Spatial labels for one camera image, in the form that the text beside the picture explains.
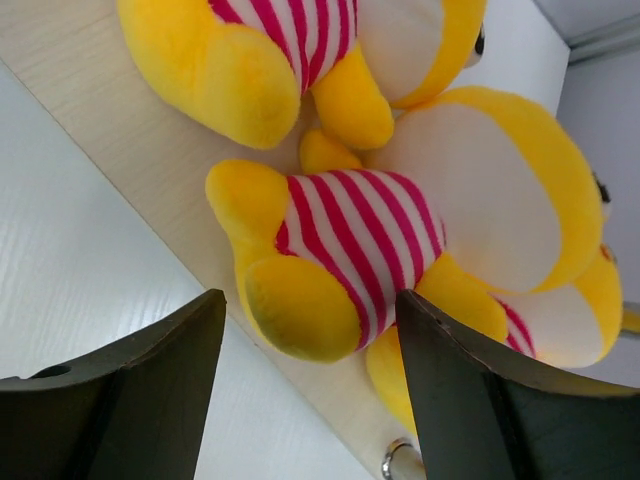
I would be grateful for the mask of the yellow plush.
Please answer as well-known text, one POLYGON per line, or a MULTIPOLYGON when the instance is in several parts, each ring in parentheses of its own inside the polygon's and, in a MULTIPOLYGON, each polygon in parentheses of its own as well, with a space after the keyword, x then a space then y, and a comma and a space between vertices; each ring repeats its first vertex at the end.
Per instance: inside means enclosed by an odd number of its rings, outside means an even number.
POLYGON ((466 278, 436 300, 460 320, 512 350, 559 368, 584 368, 601 361, 623 332, 639 332, 639 305, 624 301, 613 251, 605 243, 574 281, 521 295, 488 293, 466 278))
POLYGON ((166 103, 234 142, 278 146, 301 101, 355 149, 483 53, 483 1, 120 1, 129 53, 166 103))

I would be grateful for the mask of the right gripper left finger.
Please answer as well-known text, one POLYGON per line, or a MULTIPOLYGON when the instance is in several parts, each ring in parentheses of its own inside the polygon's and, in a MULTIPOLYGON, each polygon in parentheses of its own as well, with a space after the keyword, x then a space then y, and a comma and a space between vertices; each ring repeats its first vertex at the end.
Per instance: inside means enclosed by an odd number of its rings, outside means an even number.
POLYGON ((1 381, 4 479, 192 479, 226 317, 208 290, 164 319, 1 381))

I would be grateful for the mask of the white two-tier shelf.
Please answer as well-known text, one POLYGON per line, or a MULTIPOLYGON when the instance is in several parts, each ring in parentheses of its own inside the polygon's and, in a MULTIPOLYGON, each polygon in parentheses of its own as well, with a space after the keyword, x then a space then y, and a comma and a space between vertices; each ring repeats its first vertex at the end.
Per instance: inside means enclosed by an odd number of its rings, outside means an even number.
POLYGON ((204 178, 216 161, 249 151, 151 92, 111 1, 4 2, 1 57, 195 278, 224 291, 231 324, 379 478, 384 450, 402 429, 370 387, 363 357, 325 366, 291 359, 258 339, 241 311, 231 250, 204 178))

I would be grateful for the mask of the yellow plush sideways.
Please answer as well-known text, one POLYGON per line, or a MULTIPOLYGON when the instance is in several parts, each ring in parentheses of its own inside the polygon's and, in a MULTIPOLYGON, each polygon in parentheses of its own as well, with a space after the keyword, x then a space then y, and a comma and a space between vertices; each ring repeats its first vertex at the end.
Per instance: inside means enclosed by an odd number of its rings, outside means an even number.
POLYGON ((404 290, 536 353, 539 328, 508 298, 565 287, 599 251, 605 203, 557 120, 479 86, 403 112, 365 155, 310 131, 301 170, 246 159, 209 171, 241 305, 276 350, 335 362, 372 346, 404 290))

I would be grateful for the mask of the yellow plush under shelf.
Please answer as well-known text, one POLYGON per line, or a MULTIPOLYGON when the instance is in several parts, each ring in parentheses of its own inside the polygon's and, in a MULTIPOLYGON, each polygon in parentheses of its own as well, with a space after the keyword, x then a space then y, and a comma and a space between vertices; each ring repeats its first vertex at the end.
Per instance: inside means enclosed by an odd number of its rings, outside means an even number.
POLYGON ((559 368, 584 368, 601 361, 623 332, 639 332, 639 305, 624 301, 613 251, 605 243, 574 281, 521 295, 488 293, 466 278, 436 300, 460 320, 512 350, 559 368))

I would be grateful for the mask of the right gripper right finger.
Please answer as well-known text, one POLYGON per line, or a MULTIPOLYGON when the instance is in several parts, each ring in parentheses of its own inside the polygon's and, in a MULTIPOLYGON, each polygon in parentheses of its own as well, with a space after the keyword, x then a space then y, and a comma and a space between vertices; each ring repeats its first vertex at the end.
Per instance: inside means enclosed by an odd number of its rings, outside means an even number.
POLYGON ((638 389, 533 360, 410 290, 396 323, 427 478, 638 478, 638 389))

